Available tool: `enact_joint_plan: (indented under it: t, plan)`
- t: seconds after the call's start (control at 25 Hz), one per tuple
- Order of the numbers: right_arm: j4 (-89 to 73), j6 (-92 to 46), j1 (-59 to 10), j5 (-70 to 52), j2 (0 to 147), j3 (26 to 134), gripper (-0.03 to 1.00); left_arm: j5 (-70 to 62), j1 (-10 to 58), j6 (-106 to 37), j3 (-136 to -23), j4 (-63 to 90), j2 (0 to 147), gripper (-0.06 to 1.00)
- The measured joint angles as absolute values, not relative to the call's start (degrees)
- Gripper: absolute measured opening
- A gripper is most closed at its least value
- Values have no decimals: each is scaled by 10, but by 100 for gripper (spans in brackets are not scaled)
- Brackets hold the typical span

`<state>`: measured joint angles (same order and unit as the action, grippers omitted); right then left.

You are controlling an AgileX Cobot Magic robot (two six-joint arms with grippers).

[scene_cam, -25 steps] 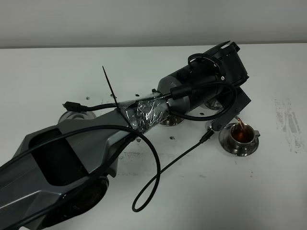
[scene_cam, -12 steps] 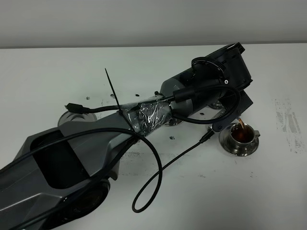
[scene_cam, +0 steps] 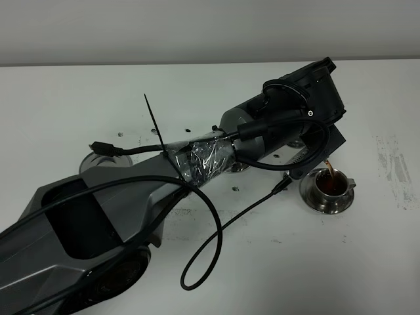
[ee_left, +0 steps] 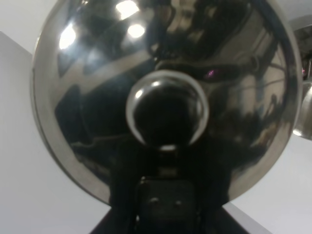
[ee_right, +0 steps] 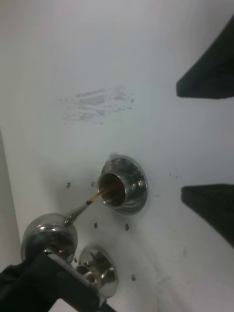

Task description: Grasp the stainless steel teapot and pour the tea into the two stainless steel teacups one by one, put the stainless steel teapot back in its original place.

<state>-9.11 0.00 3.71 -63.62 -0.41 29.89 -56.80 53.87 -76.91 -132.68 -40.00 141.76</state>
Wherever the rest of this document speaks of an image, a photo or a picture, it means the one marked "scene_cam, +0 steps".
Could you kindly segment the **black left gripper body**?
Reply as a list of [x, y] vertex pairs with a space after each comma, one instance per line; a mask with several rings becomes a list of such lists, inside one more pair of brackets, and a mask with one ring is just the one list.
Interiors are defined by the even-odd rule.
[[275, 92], [290, 92], [297, 97], [297, 106], [327, 125], [339, 121], [346, 112], [343, 101], [331, 78], [336, 65], [325, 57], [278, 79], [266, 81], [262, 86], [264, 101], [274, 98]]

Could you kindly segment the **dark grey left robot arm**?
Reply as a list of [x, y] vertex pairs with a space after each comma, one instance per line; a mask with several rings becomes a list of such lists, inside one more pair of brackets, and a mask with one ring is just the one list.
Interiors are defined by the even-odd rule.
[[248, 165], [283, 172], [277, 194], [328, 158], [345, 107], [330, 58], [267, 81], [220, 124], [186, 142], [130, 150], [95, 142], [78, 175], [40, 187], [1, 233], [1, 313], [73, 314], [120, 295], [144, 274], [166, 216], [203, 185]]

